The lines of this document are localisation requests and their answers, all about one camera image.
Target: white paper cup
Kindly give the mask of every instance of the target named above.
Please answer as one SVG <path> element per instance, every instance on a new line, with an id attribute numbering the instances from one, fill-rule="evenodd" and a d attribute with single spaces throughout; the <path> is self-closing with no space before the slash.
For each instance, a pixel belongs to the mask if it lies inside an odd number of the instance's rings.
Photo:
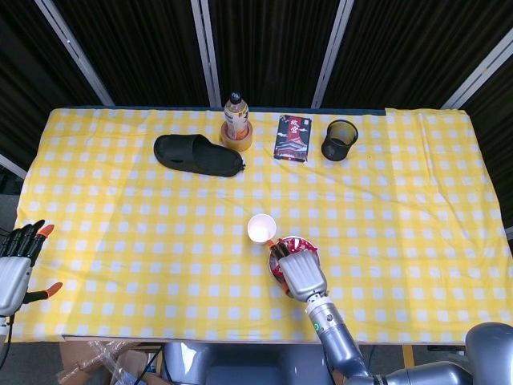
<path id="1" fill-rule="evenodd" d="M 249 238 L 263 245 L 276 234 L 276 222 L 267 214 L 257 214 L 248 222 Z"/>

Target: yellow checkered tablecloth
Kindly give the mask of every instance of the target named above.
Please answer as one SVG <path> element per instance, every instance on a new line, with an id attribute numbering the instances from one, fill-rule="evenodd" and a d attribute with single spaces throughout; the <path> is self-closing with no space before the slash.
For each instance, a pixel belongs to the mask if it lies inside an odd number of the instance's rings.
<path id="1" fill-rule="evenodd" d="M 253 112 L 247 168 L 233 178 L 176 172 L 153 155 L 168 133 L 218 142 L 222 112 L 59 109 L 23 186 L 18 225 L 55 231 L 30 281 L 18 340 L 63 335 L 313 341 L 303 309 L 274 283 L 248 219 L 310 239 L 362 342 L 462 342 L 511 322 L 513 263 L 499 204 L 463 111 L 302 115 L 307 164 L 273 159 L 278 113 Z M 328 122 L 359 130 L 346 160 L 321 154 Z"/>

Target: plastic bottle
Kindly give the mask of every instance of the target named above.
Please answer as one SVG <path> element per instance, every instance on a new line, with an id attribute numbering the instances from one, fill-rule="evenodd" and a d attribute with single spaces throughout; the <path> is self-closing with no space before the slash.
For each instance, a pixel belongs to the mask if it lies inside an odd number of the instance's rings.
<path id="1" fill-rule="evenodd" d="M 248 105 L 239 92 L 232 92 L 224 105 L 224 118 L 228 124 L 227 135 L 231 140 L 244 139 L 248 133 Z"/>

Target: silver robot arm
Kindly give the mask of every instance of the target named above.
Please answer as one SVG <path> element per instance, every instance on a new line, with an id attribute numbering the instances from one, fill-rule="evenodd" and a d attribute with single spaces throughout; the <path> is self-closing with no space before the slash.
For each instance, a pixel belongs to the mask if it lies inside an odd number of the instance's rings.
<path id="1" fill-rule="evenodd" d="M 283 257 L 279 263 L 291 294 L 298 301 L 308 303 L 306 313 L 329 363 L 348 379 L 347 385 L 472 385 L 472 376 L 450 362 L 402 369 L 387 376 L 371 375 L 362 353 L 327 295 L 326 278 L 313 254 L 308 250 L 301 251 Z M 493 383 L 513 385 L 513 379 L 510 380 Z"/>

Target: cup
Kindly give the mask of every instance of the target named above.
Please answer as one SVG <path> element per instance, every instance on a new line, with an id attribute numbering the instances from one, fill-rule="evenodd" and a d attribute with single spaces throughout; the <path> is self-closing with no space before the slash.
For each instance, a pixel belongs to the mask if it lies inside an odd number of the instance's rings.
<path id="1" fill-rule="evenodd" d="M 328 126 L 328 132 L 321 147 L 322 155 L 335 162 L 345 159 L 357 139 L 358 130 L 354 124 L 347 120 L 335 120 Z"/>
<path id="2" fill-rule="evenodd" d="M 248 222 L 249 238 L 260 245 L 276 235 L 276 222 L 267 214 L 257 214 Z"/>

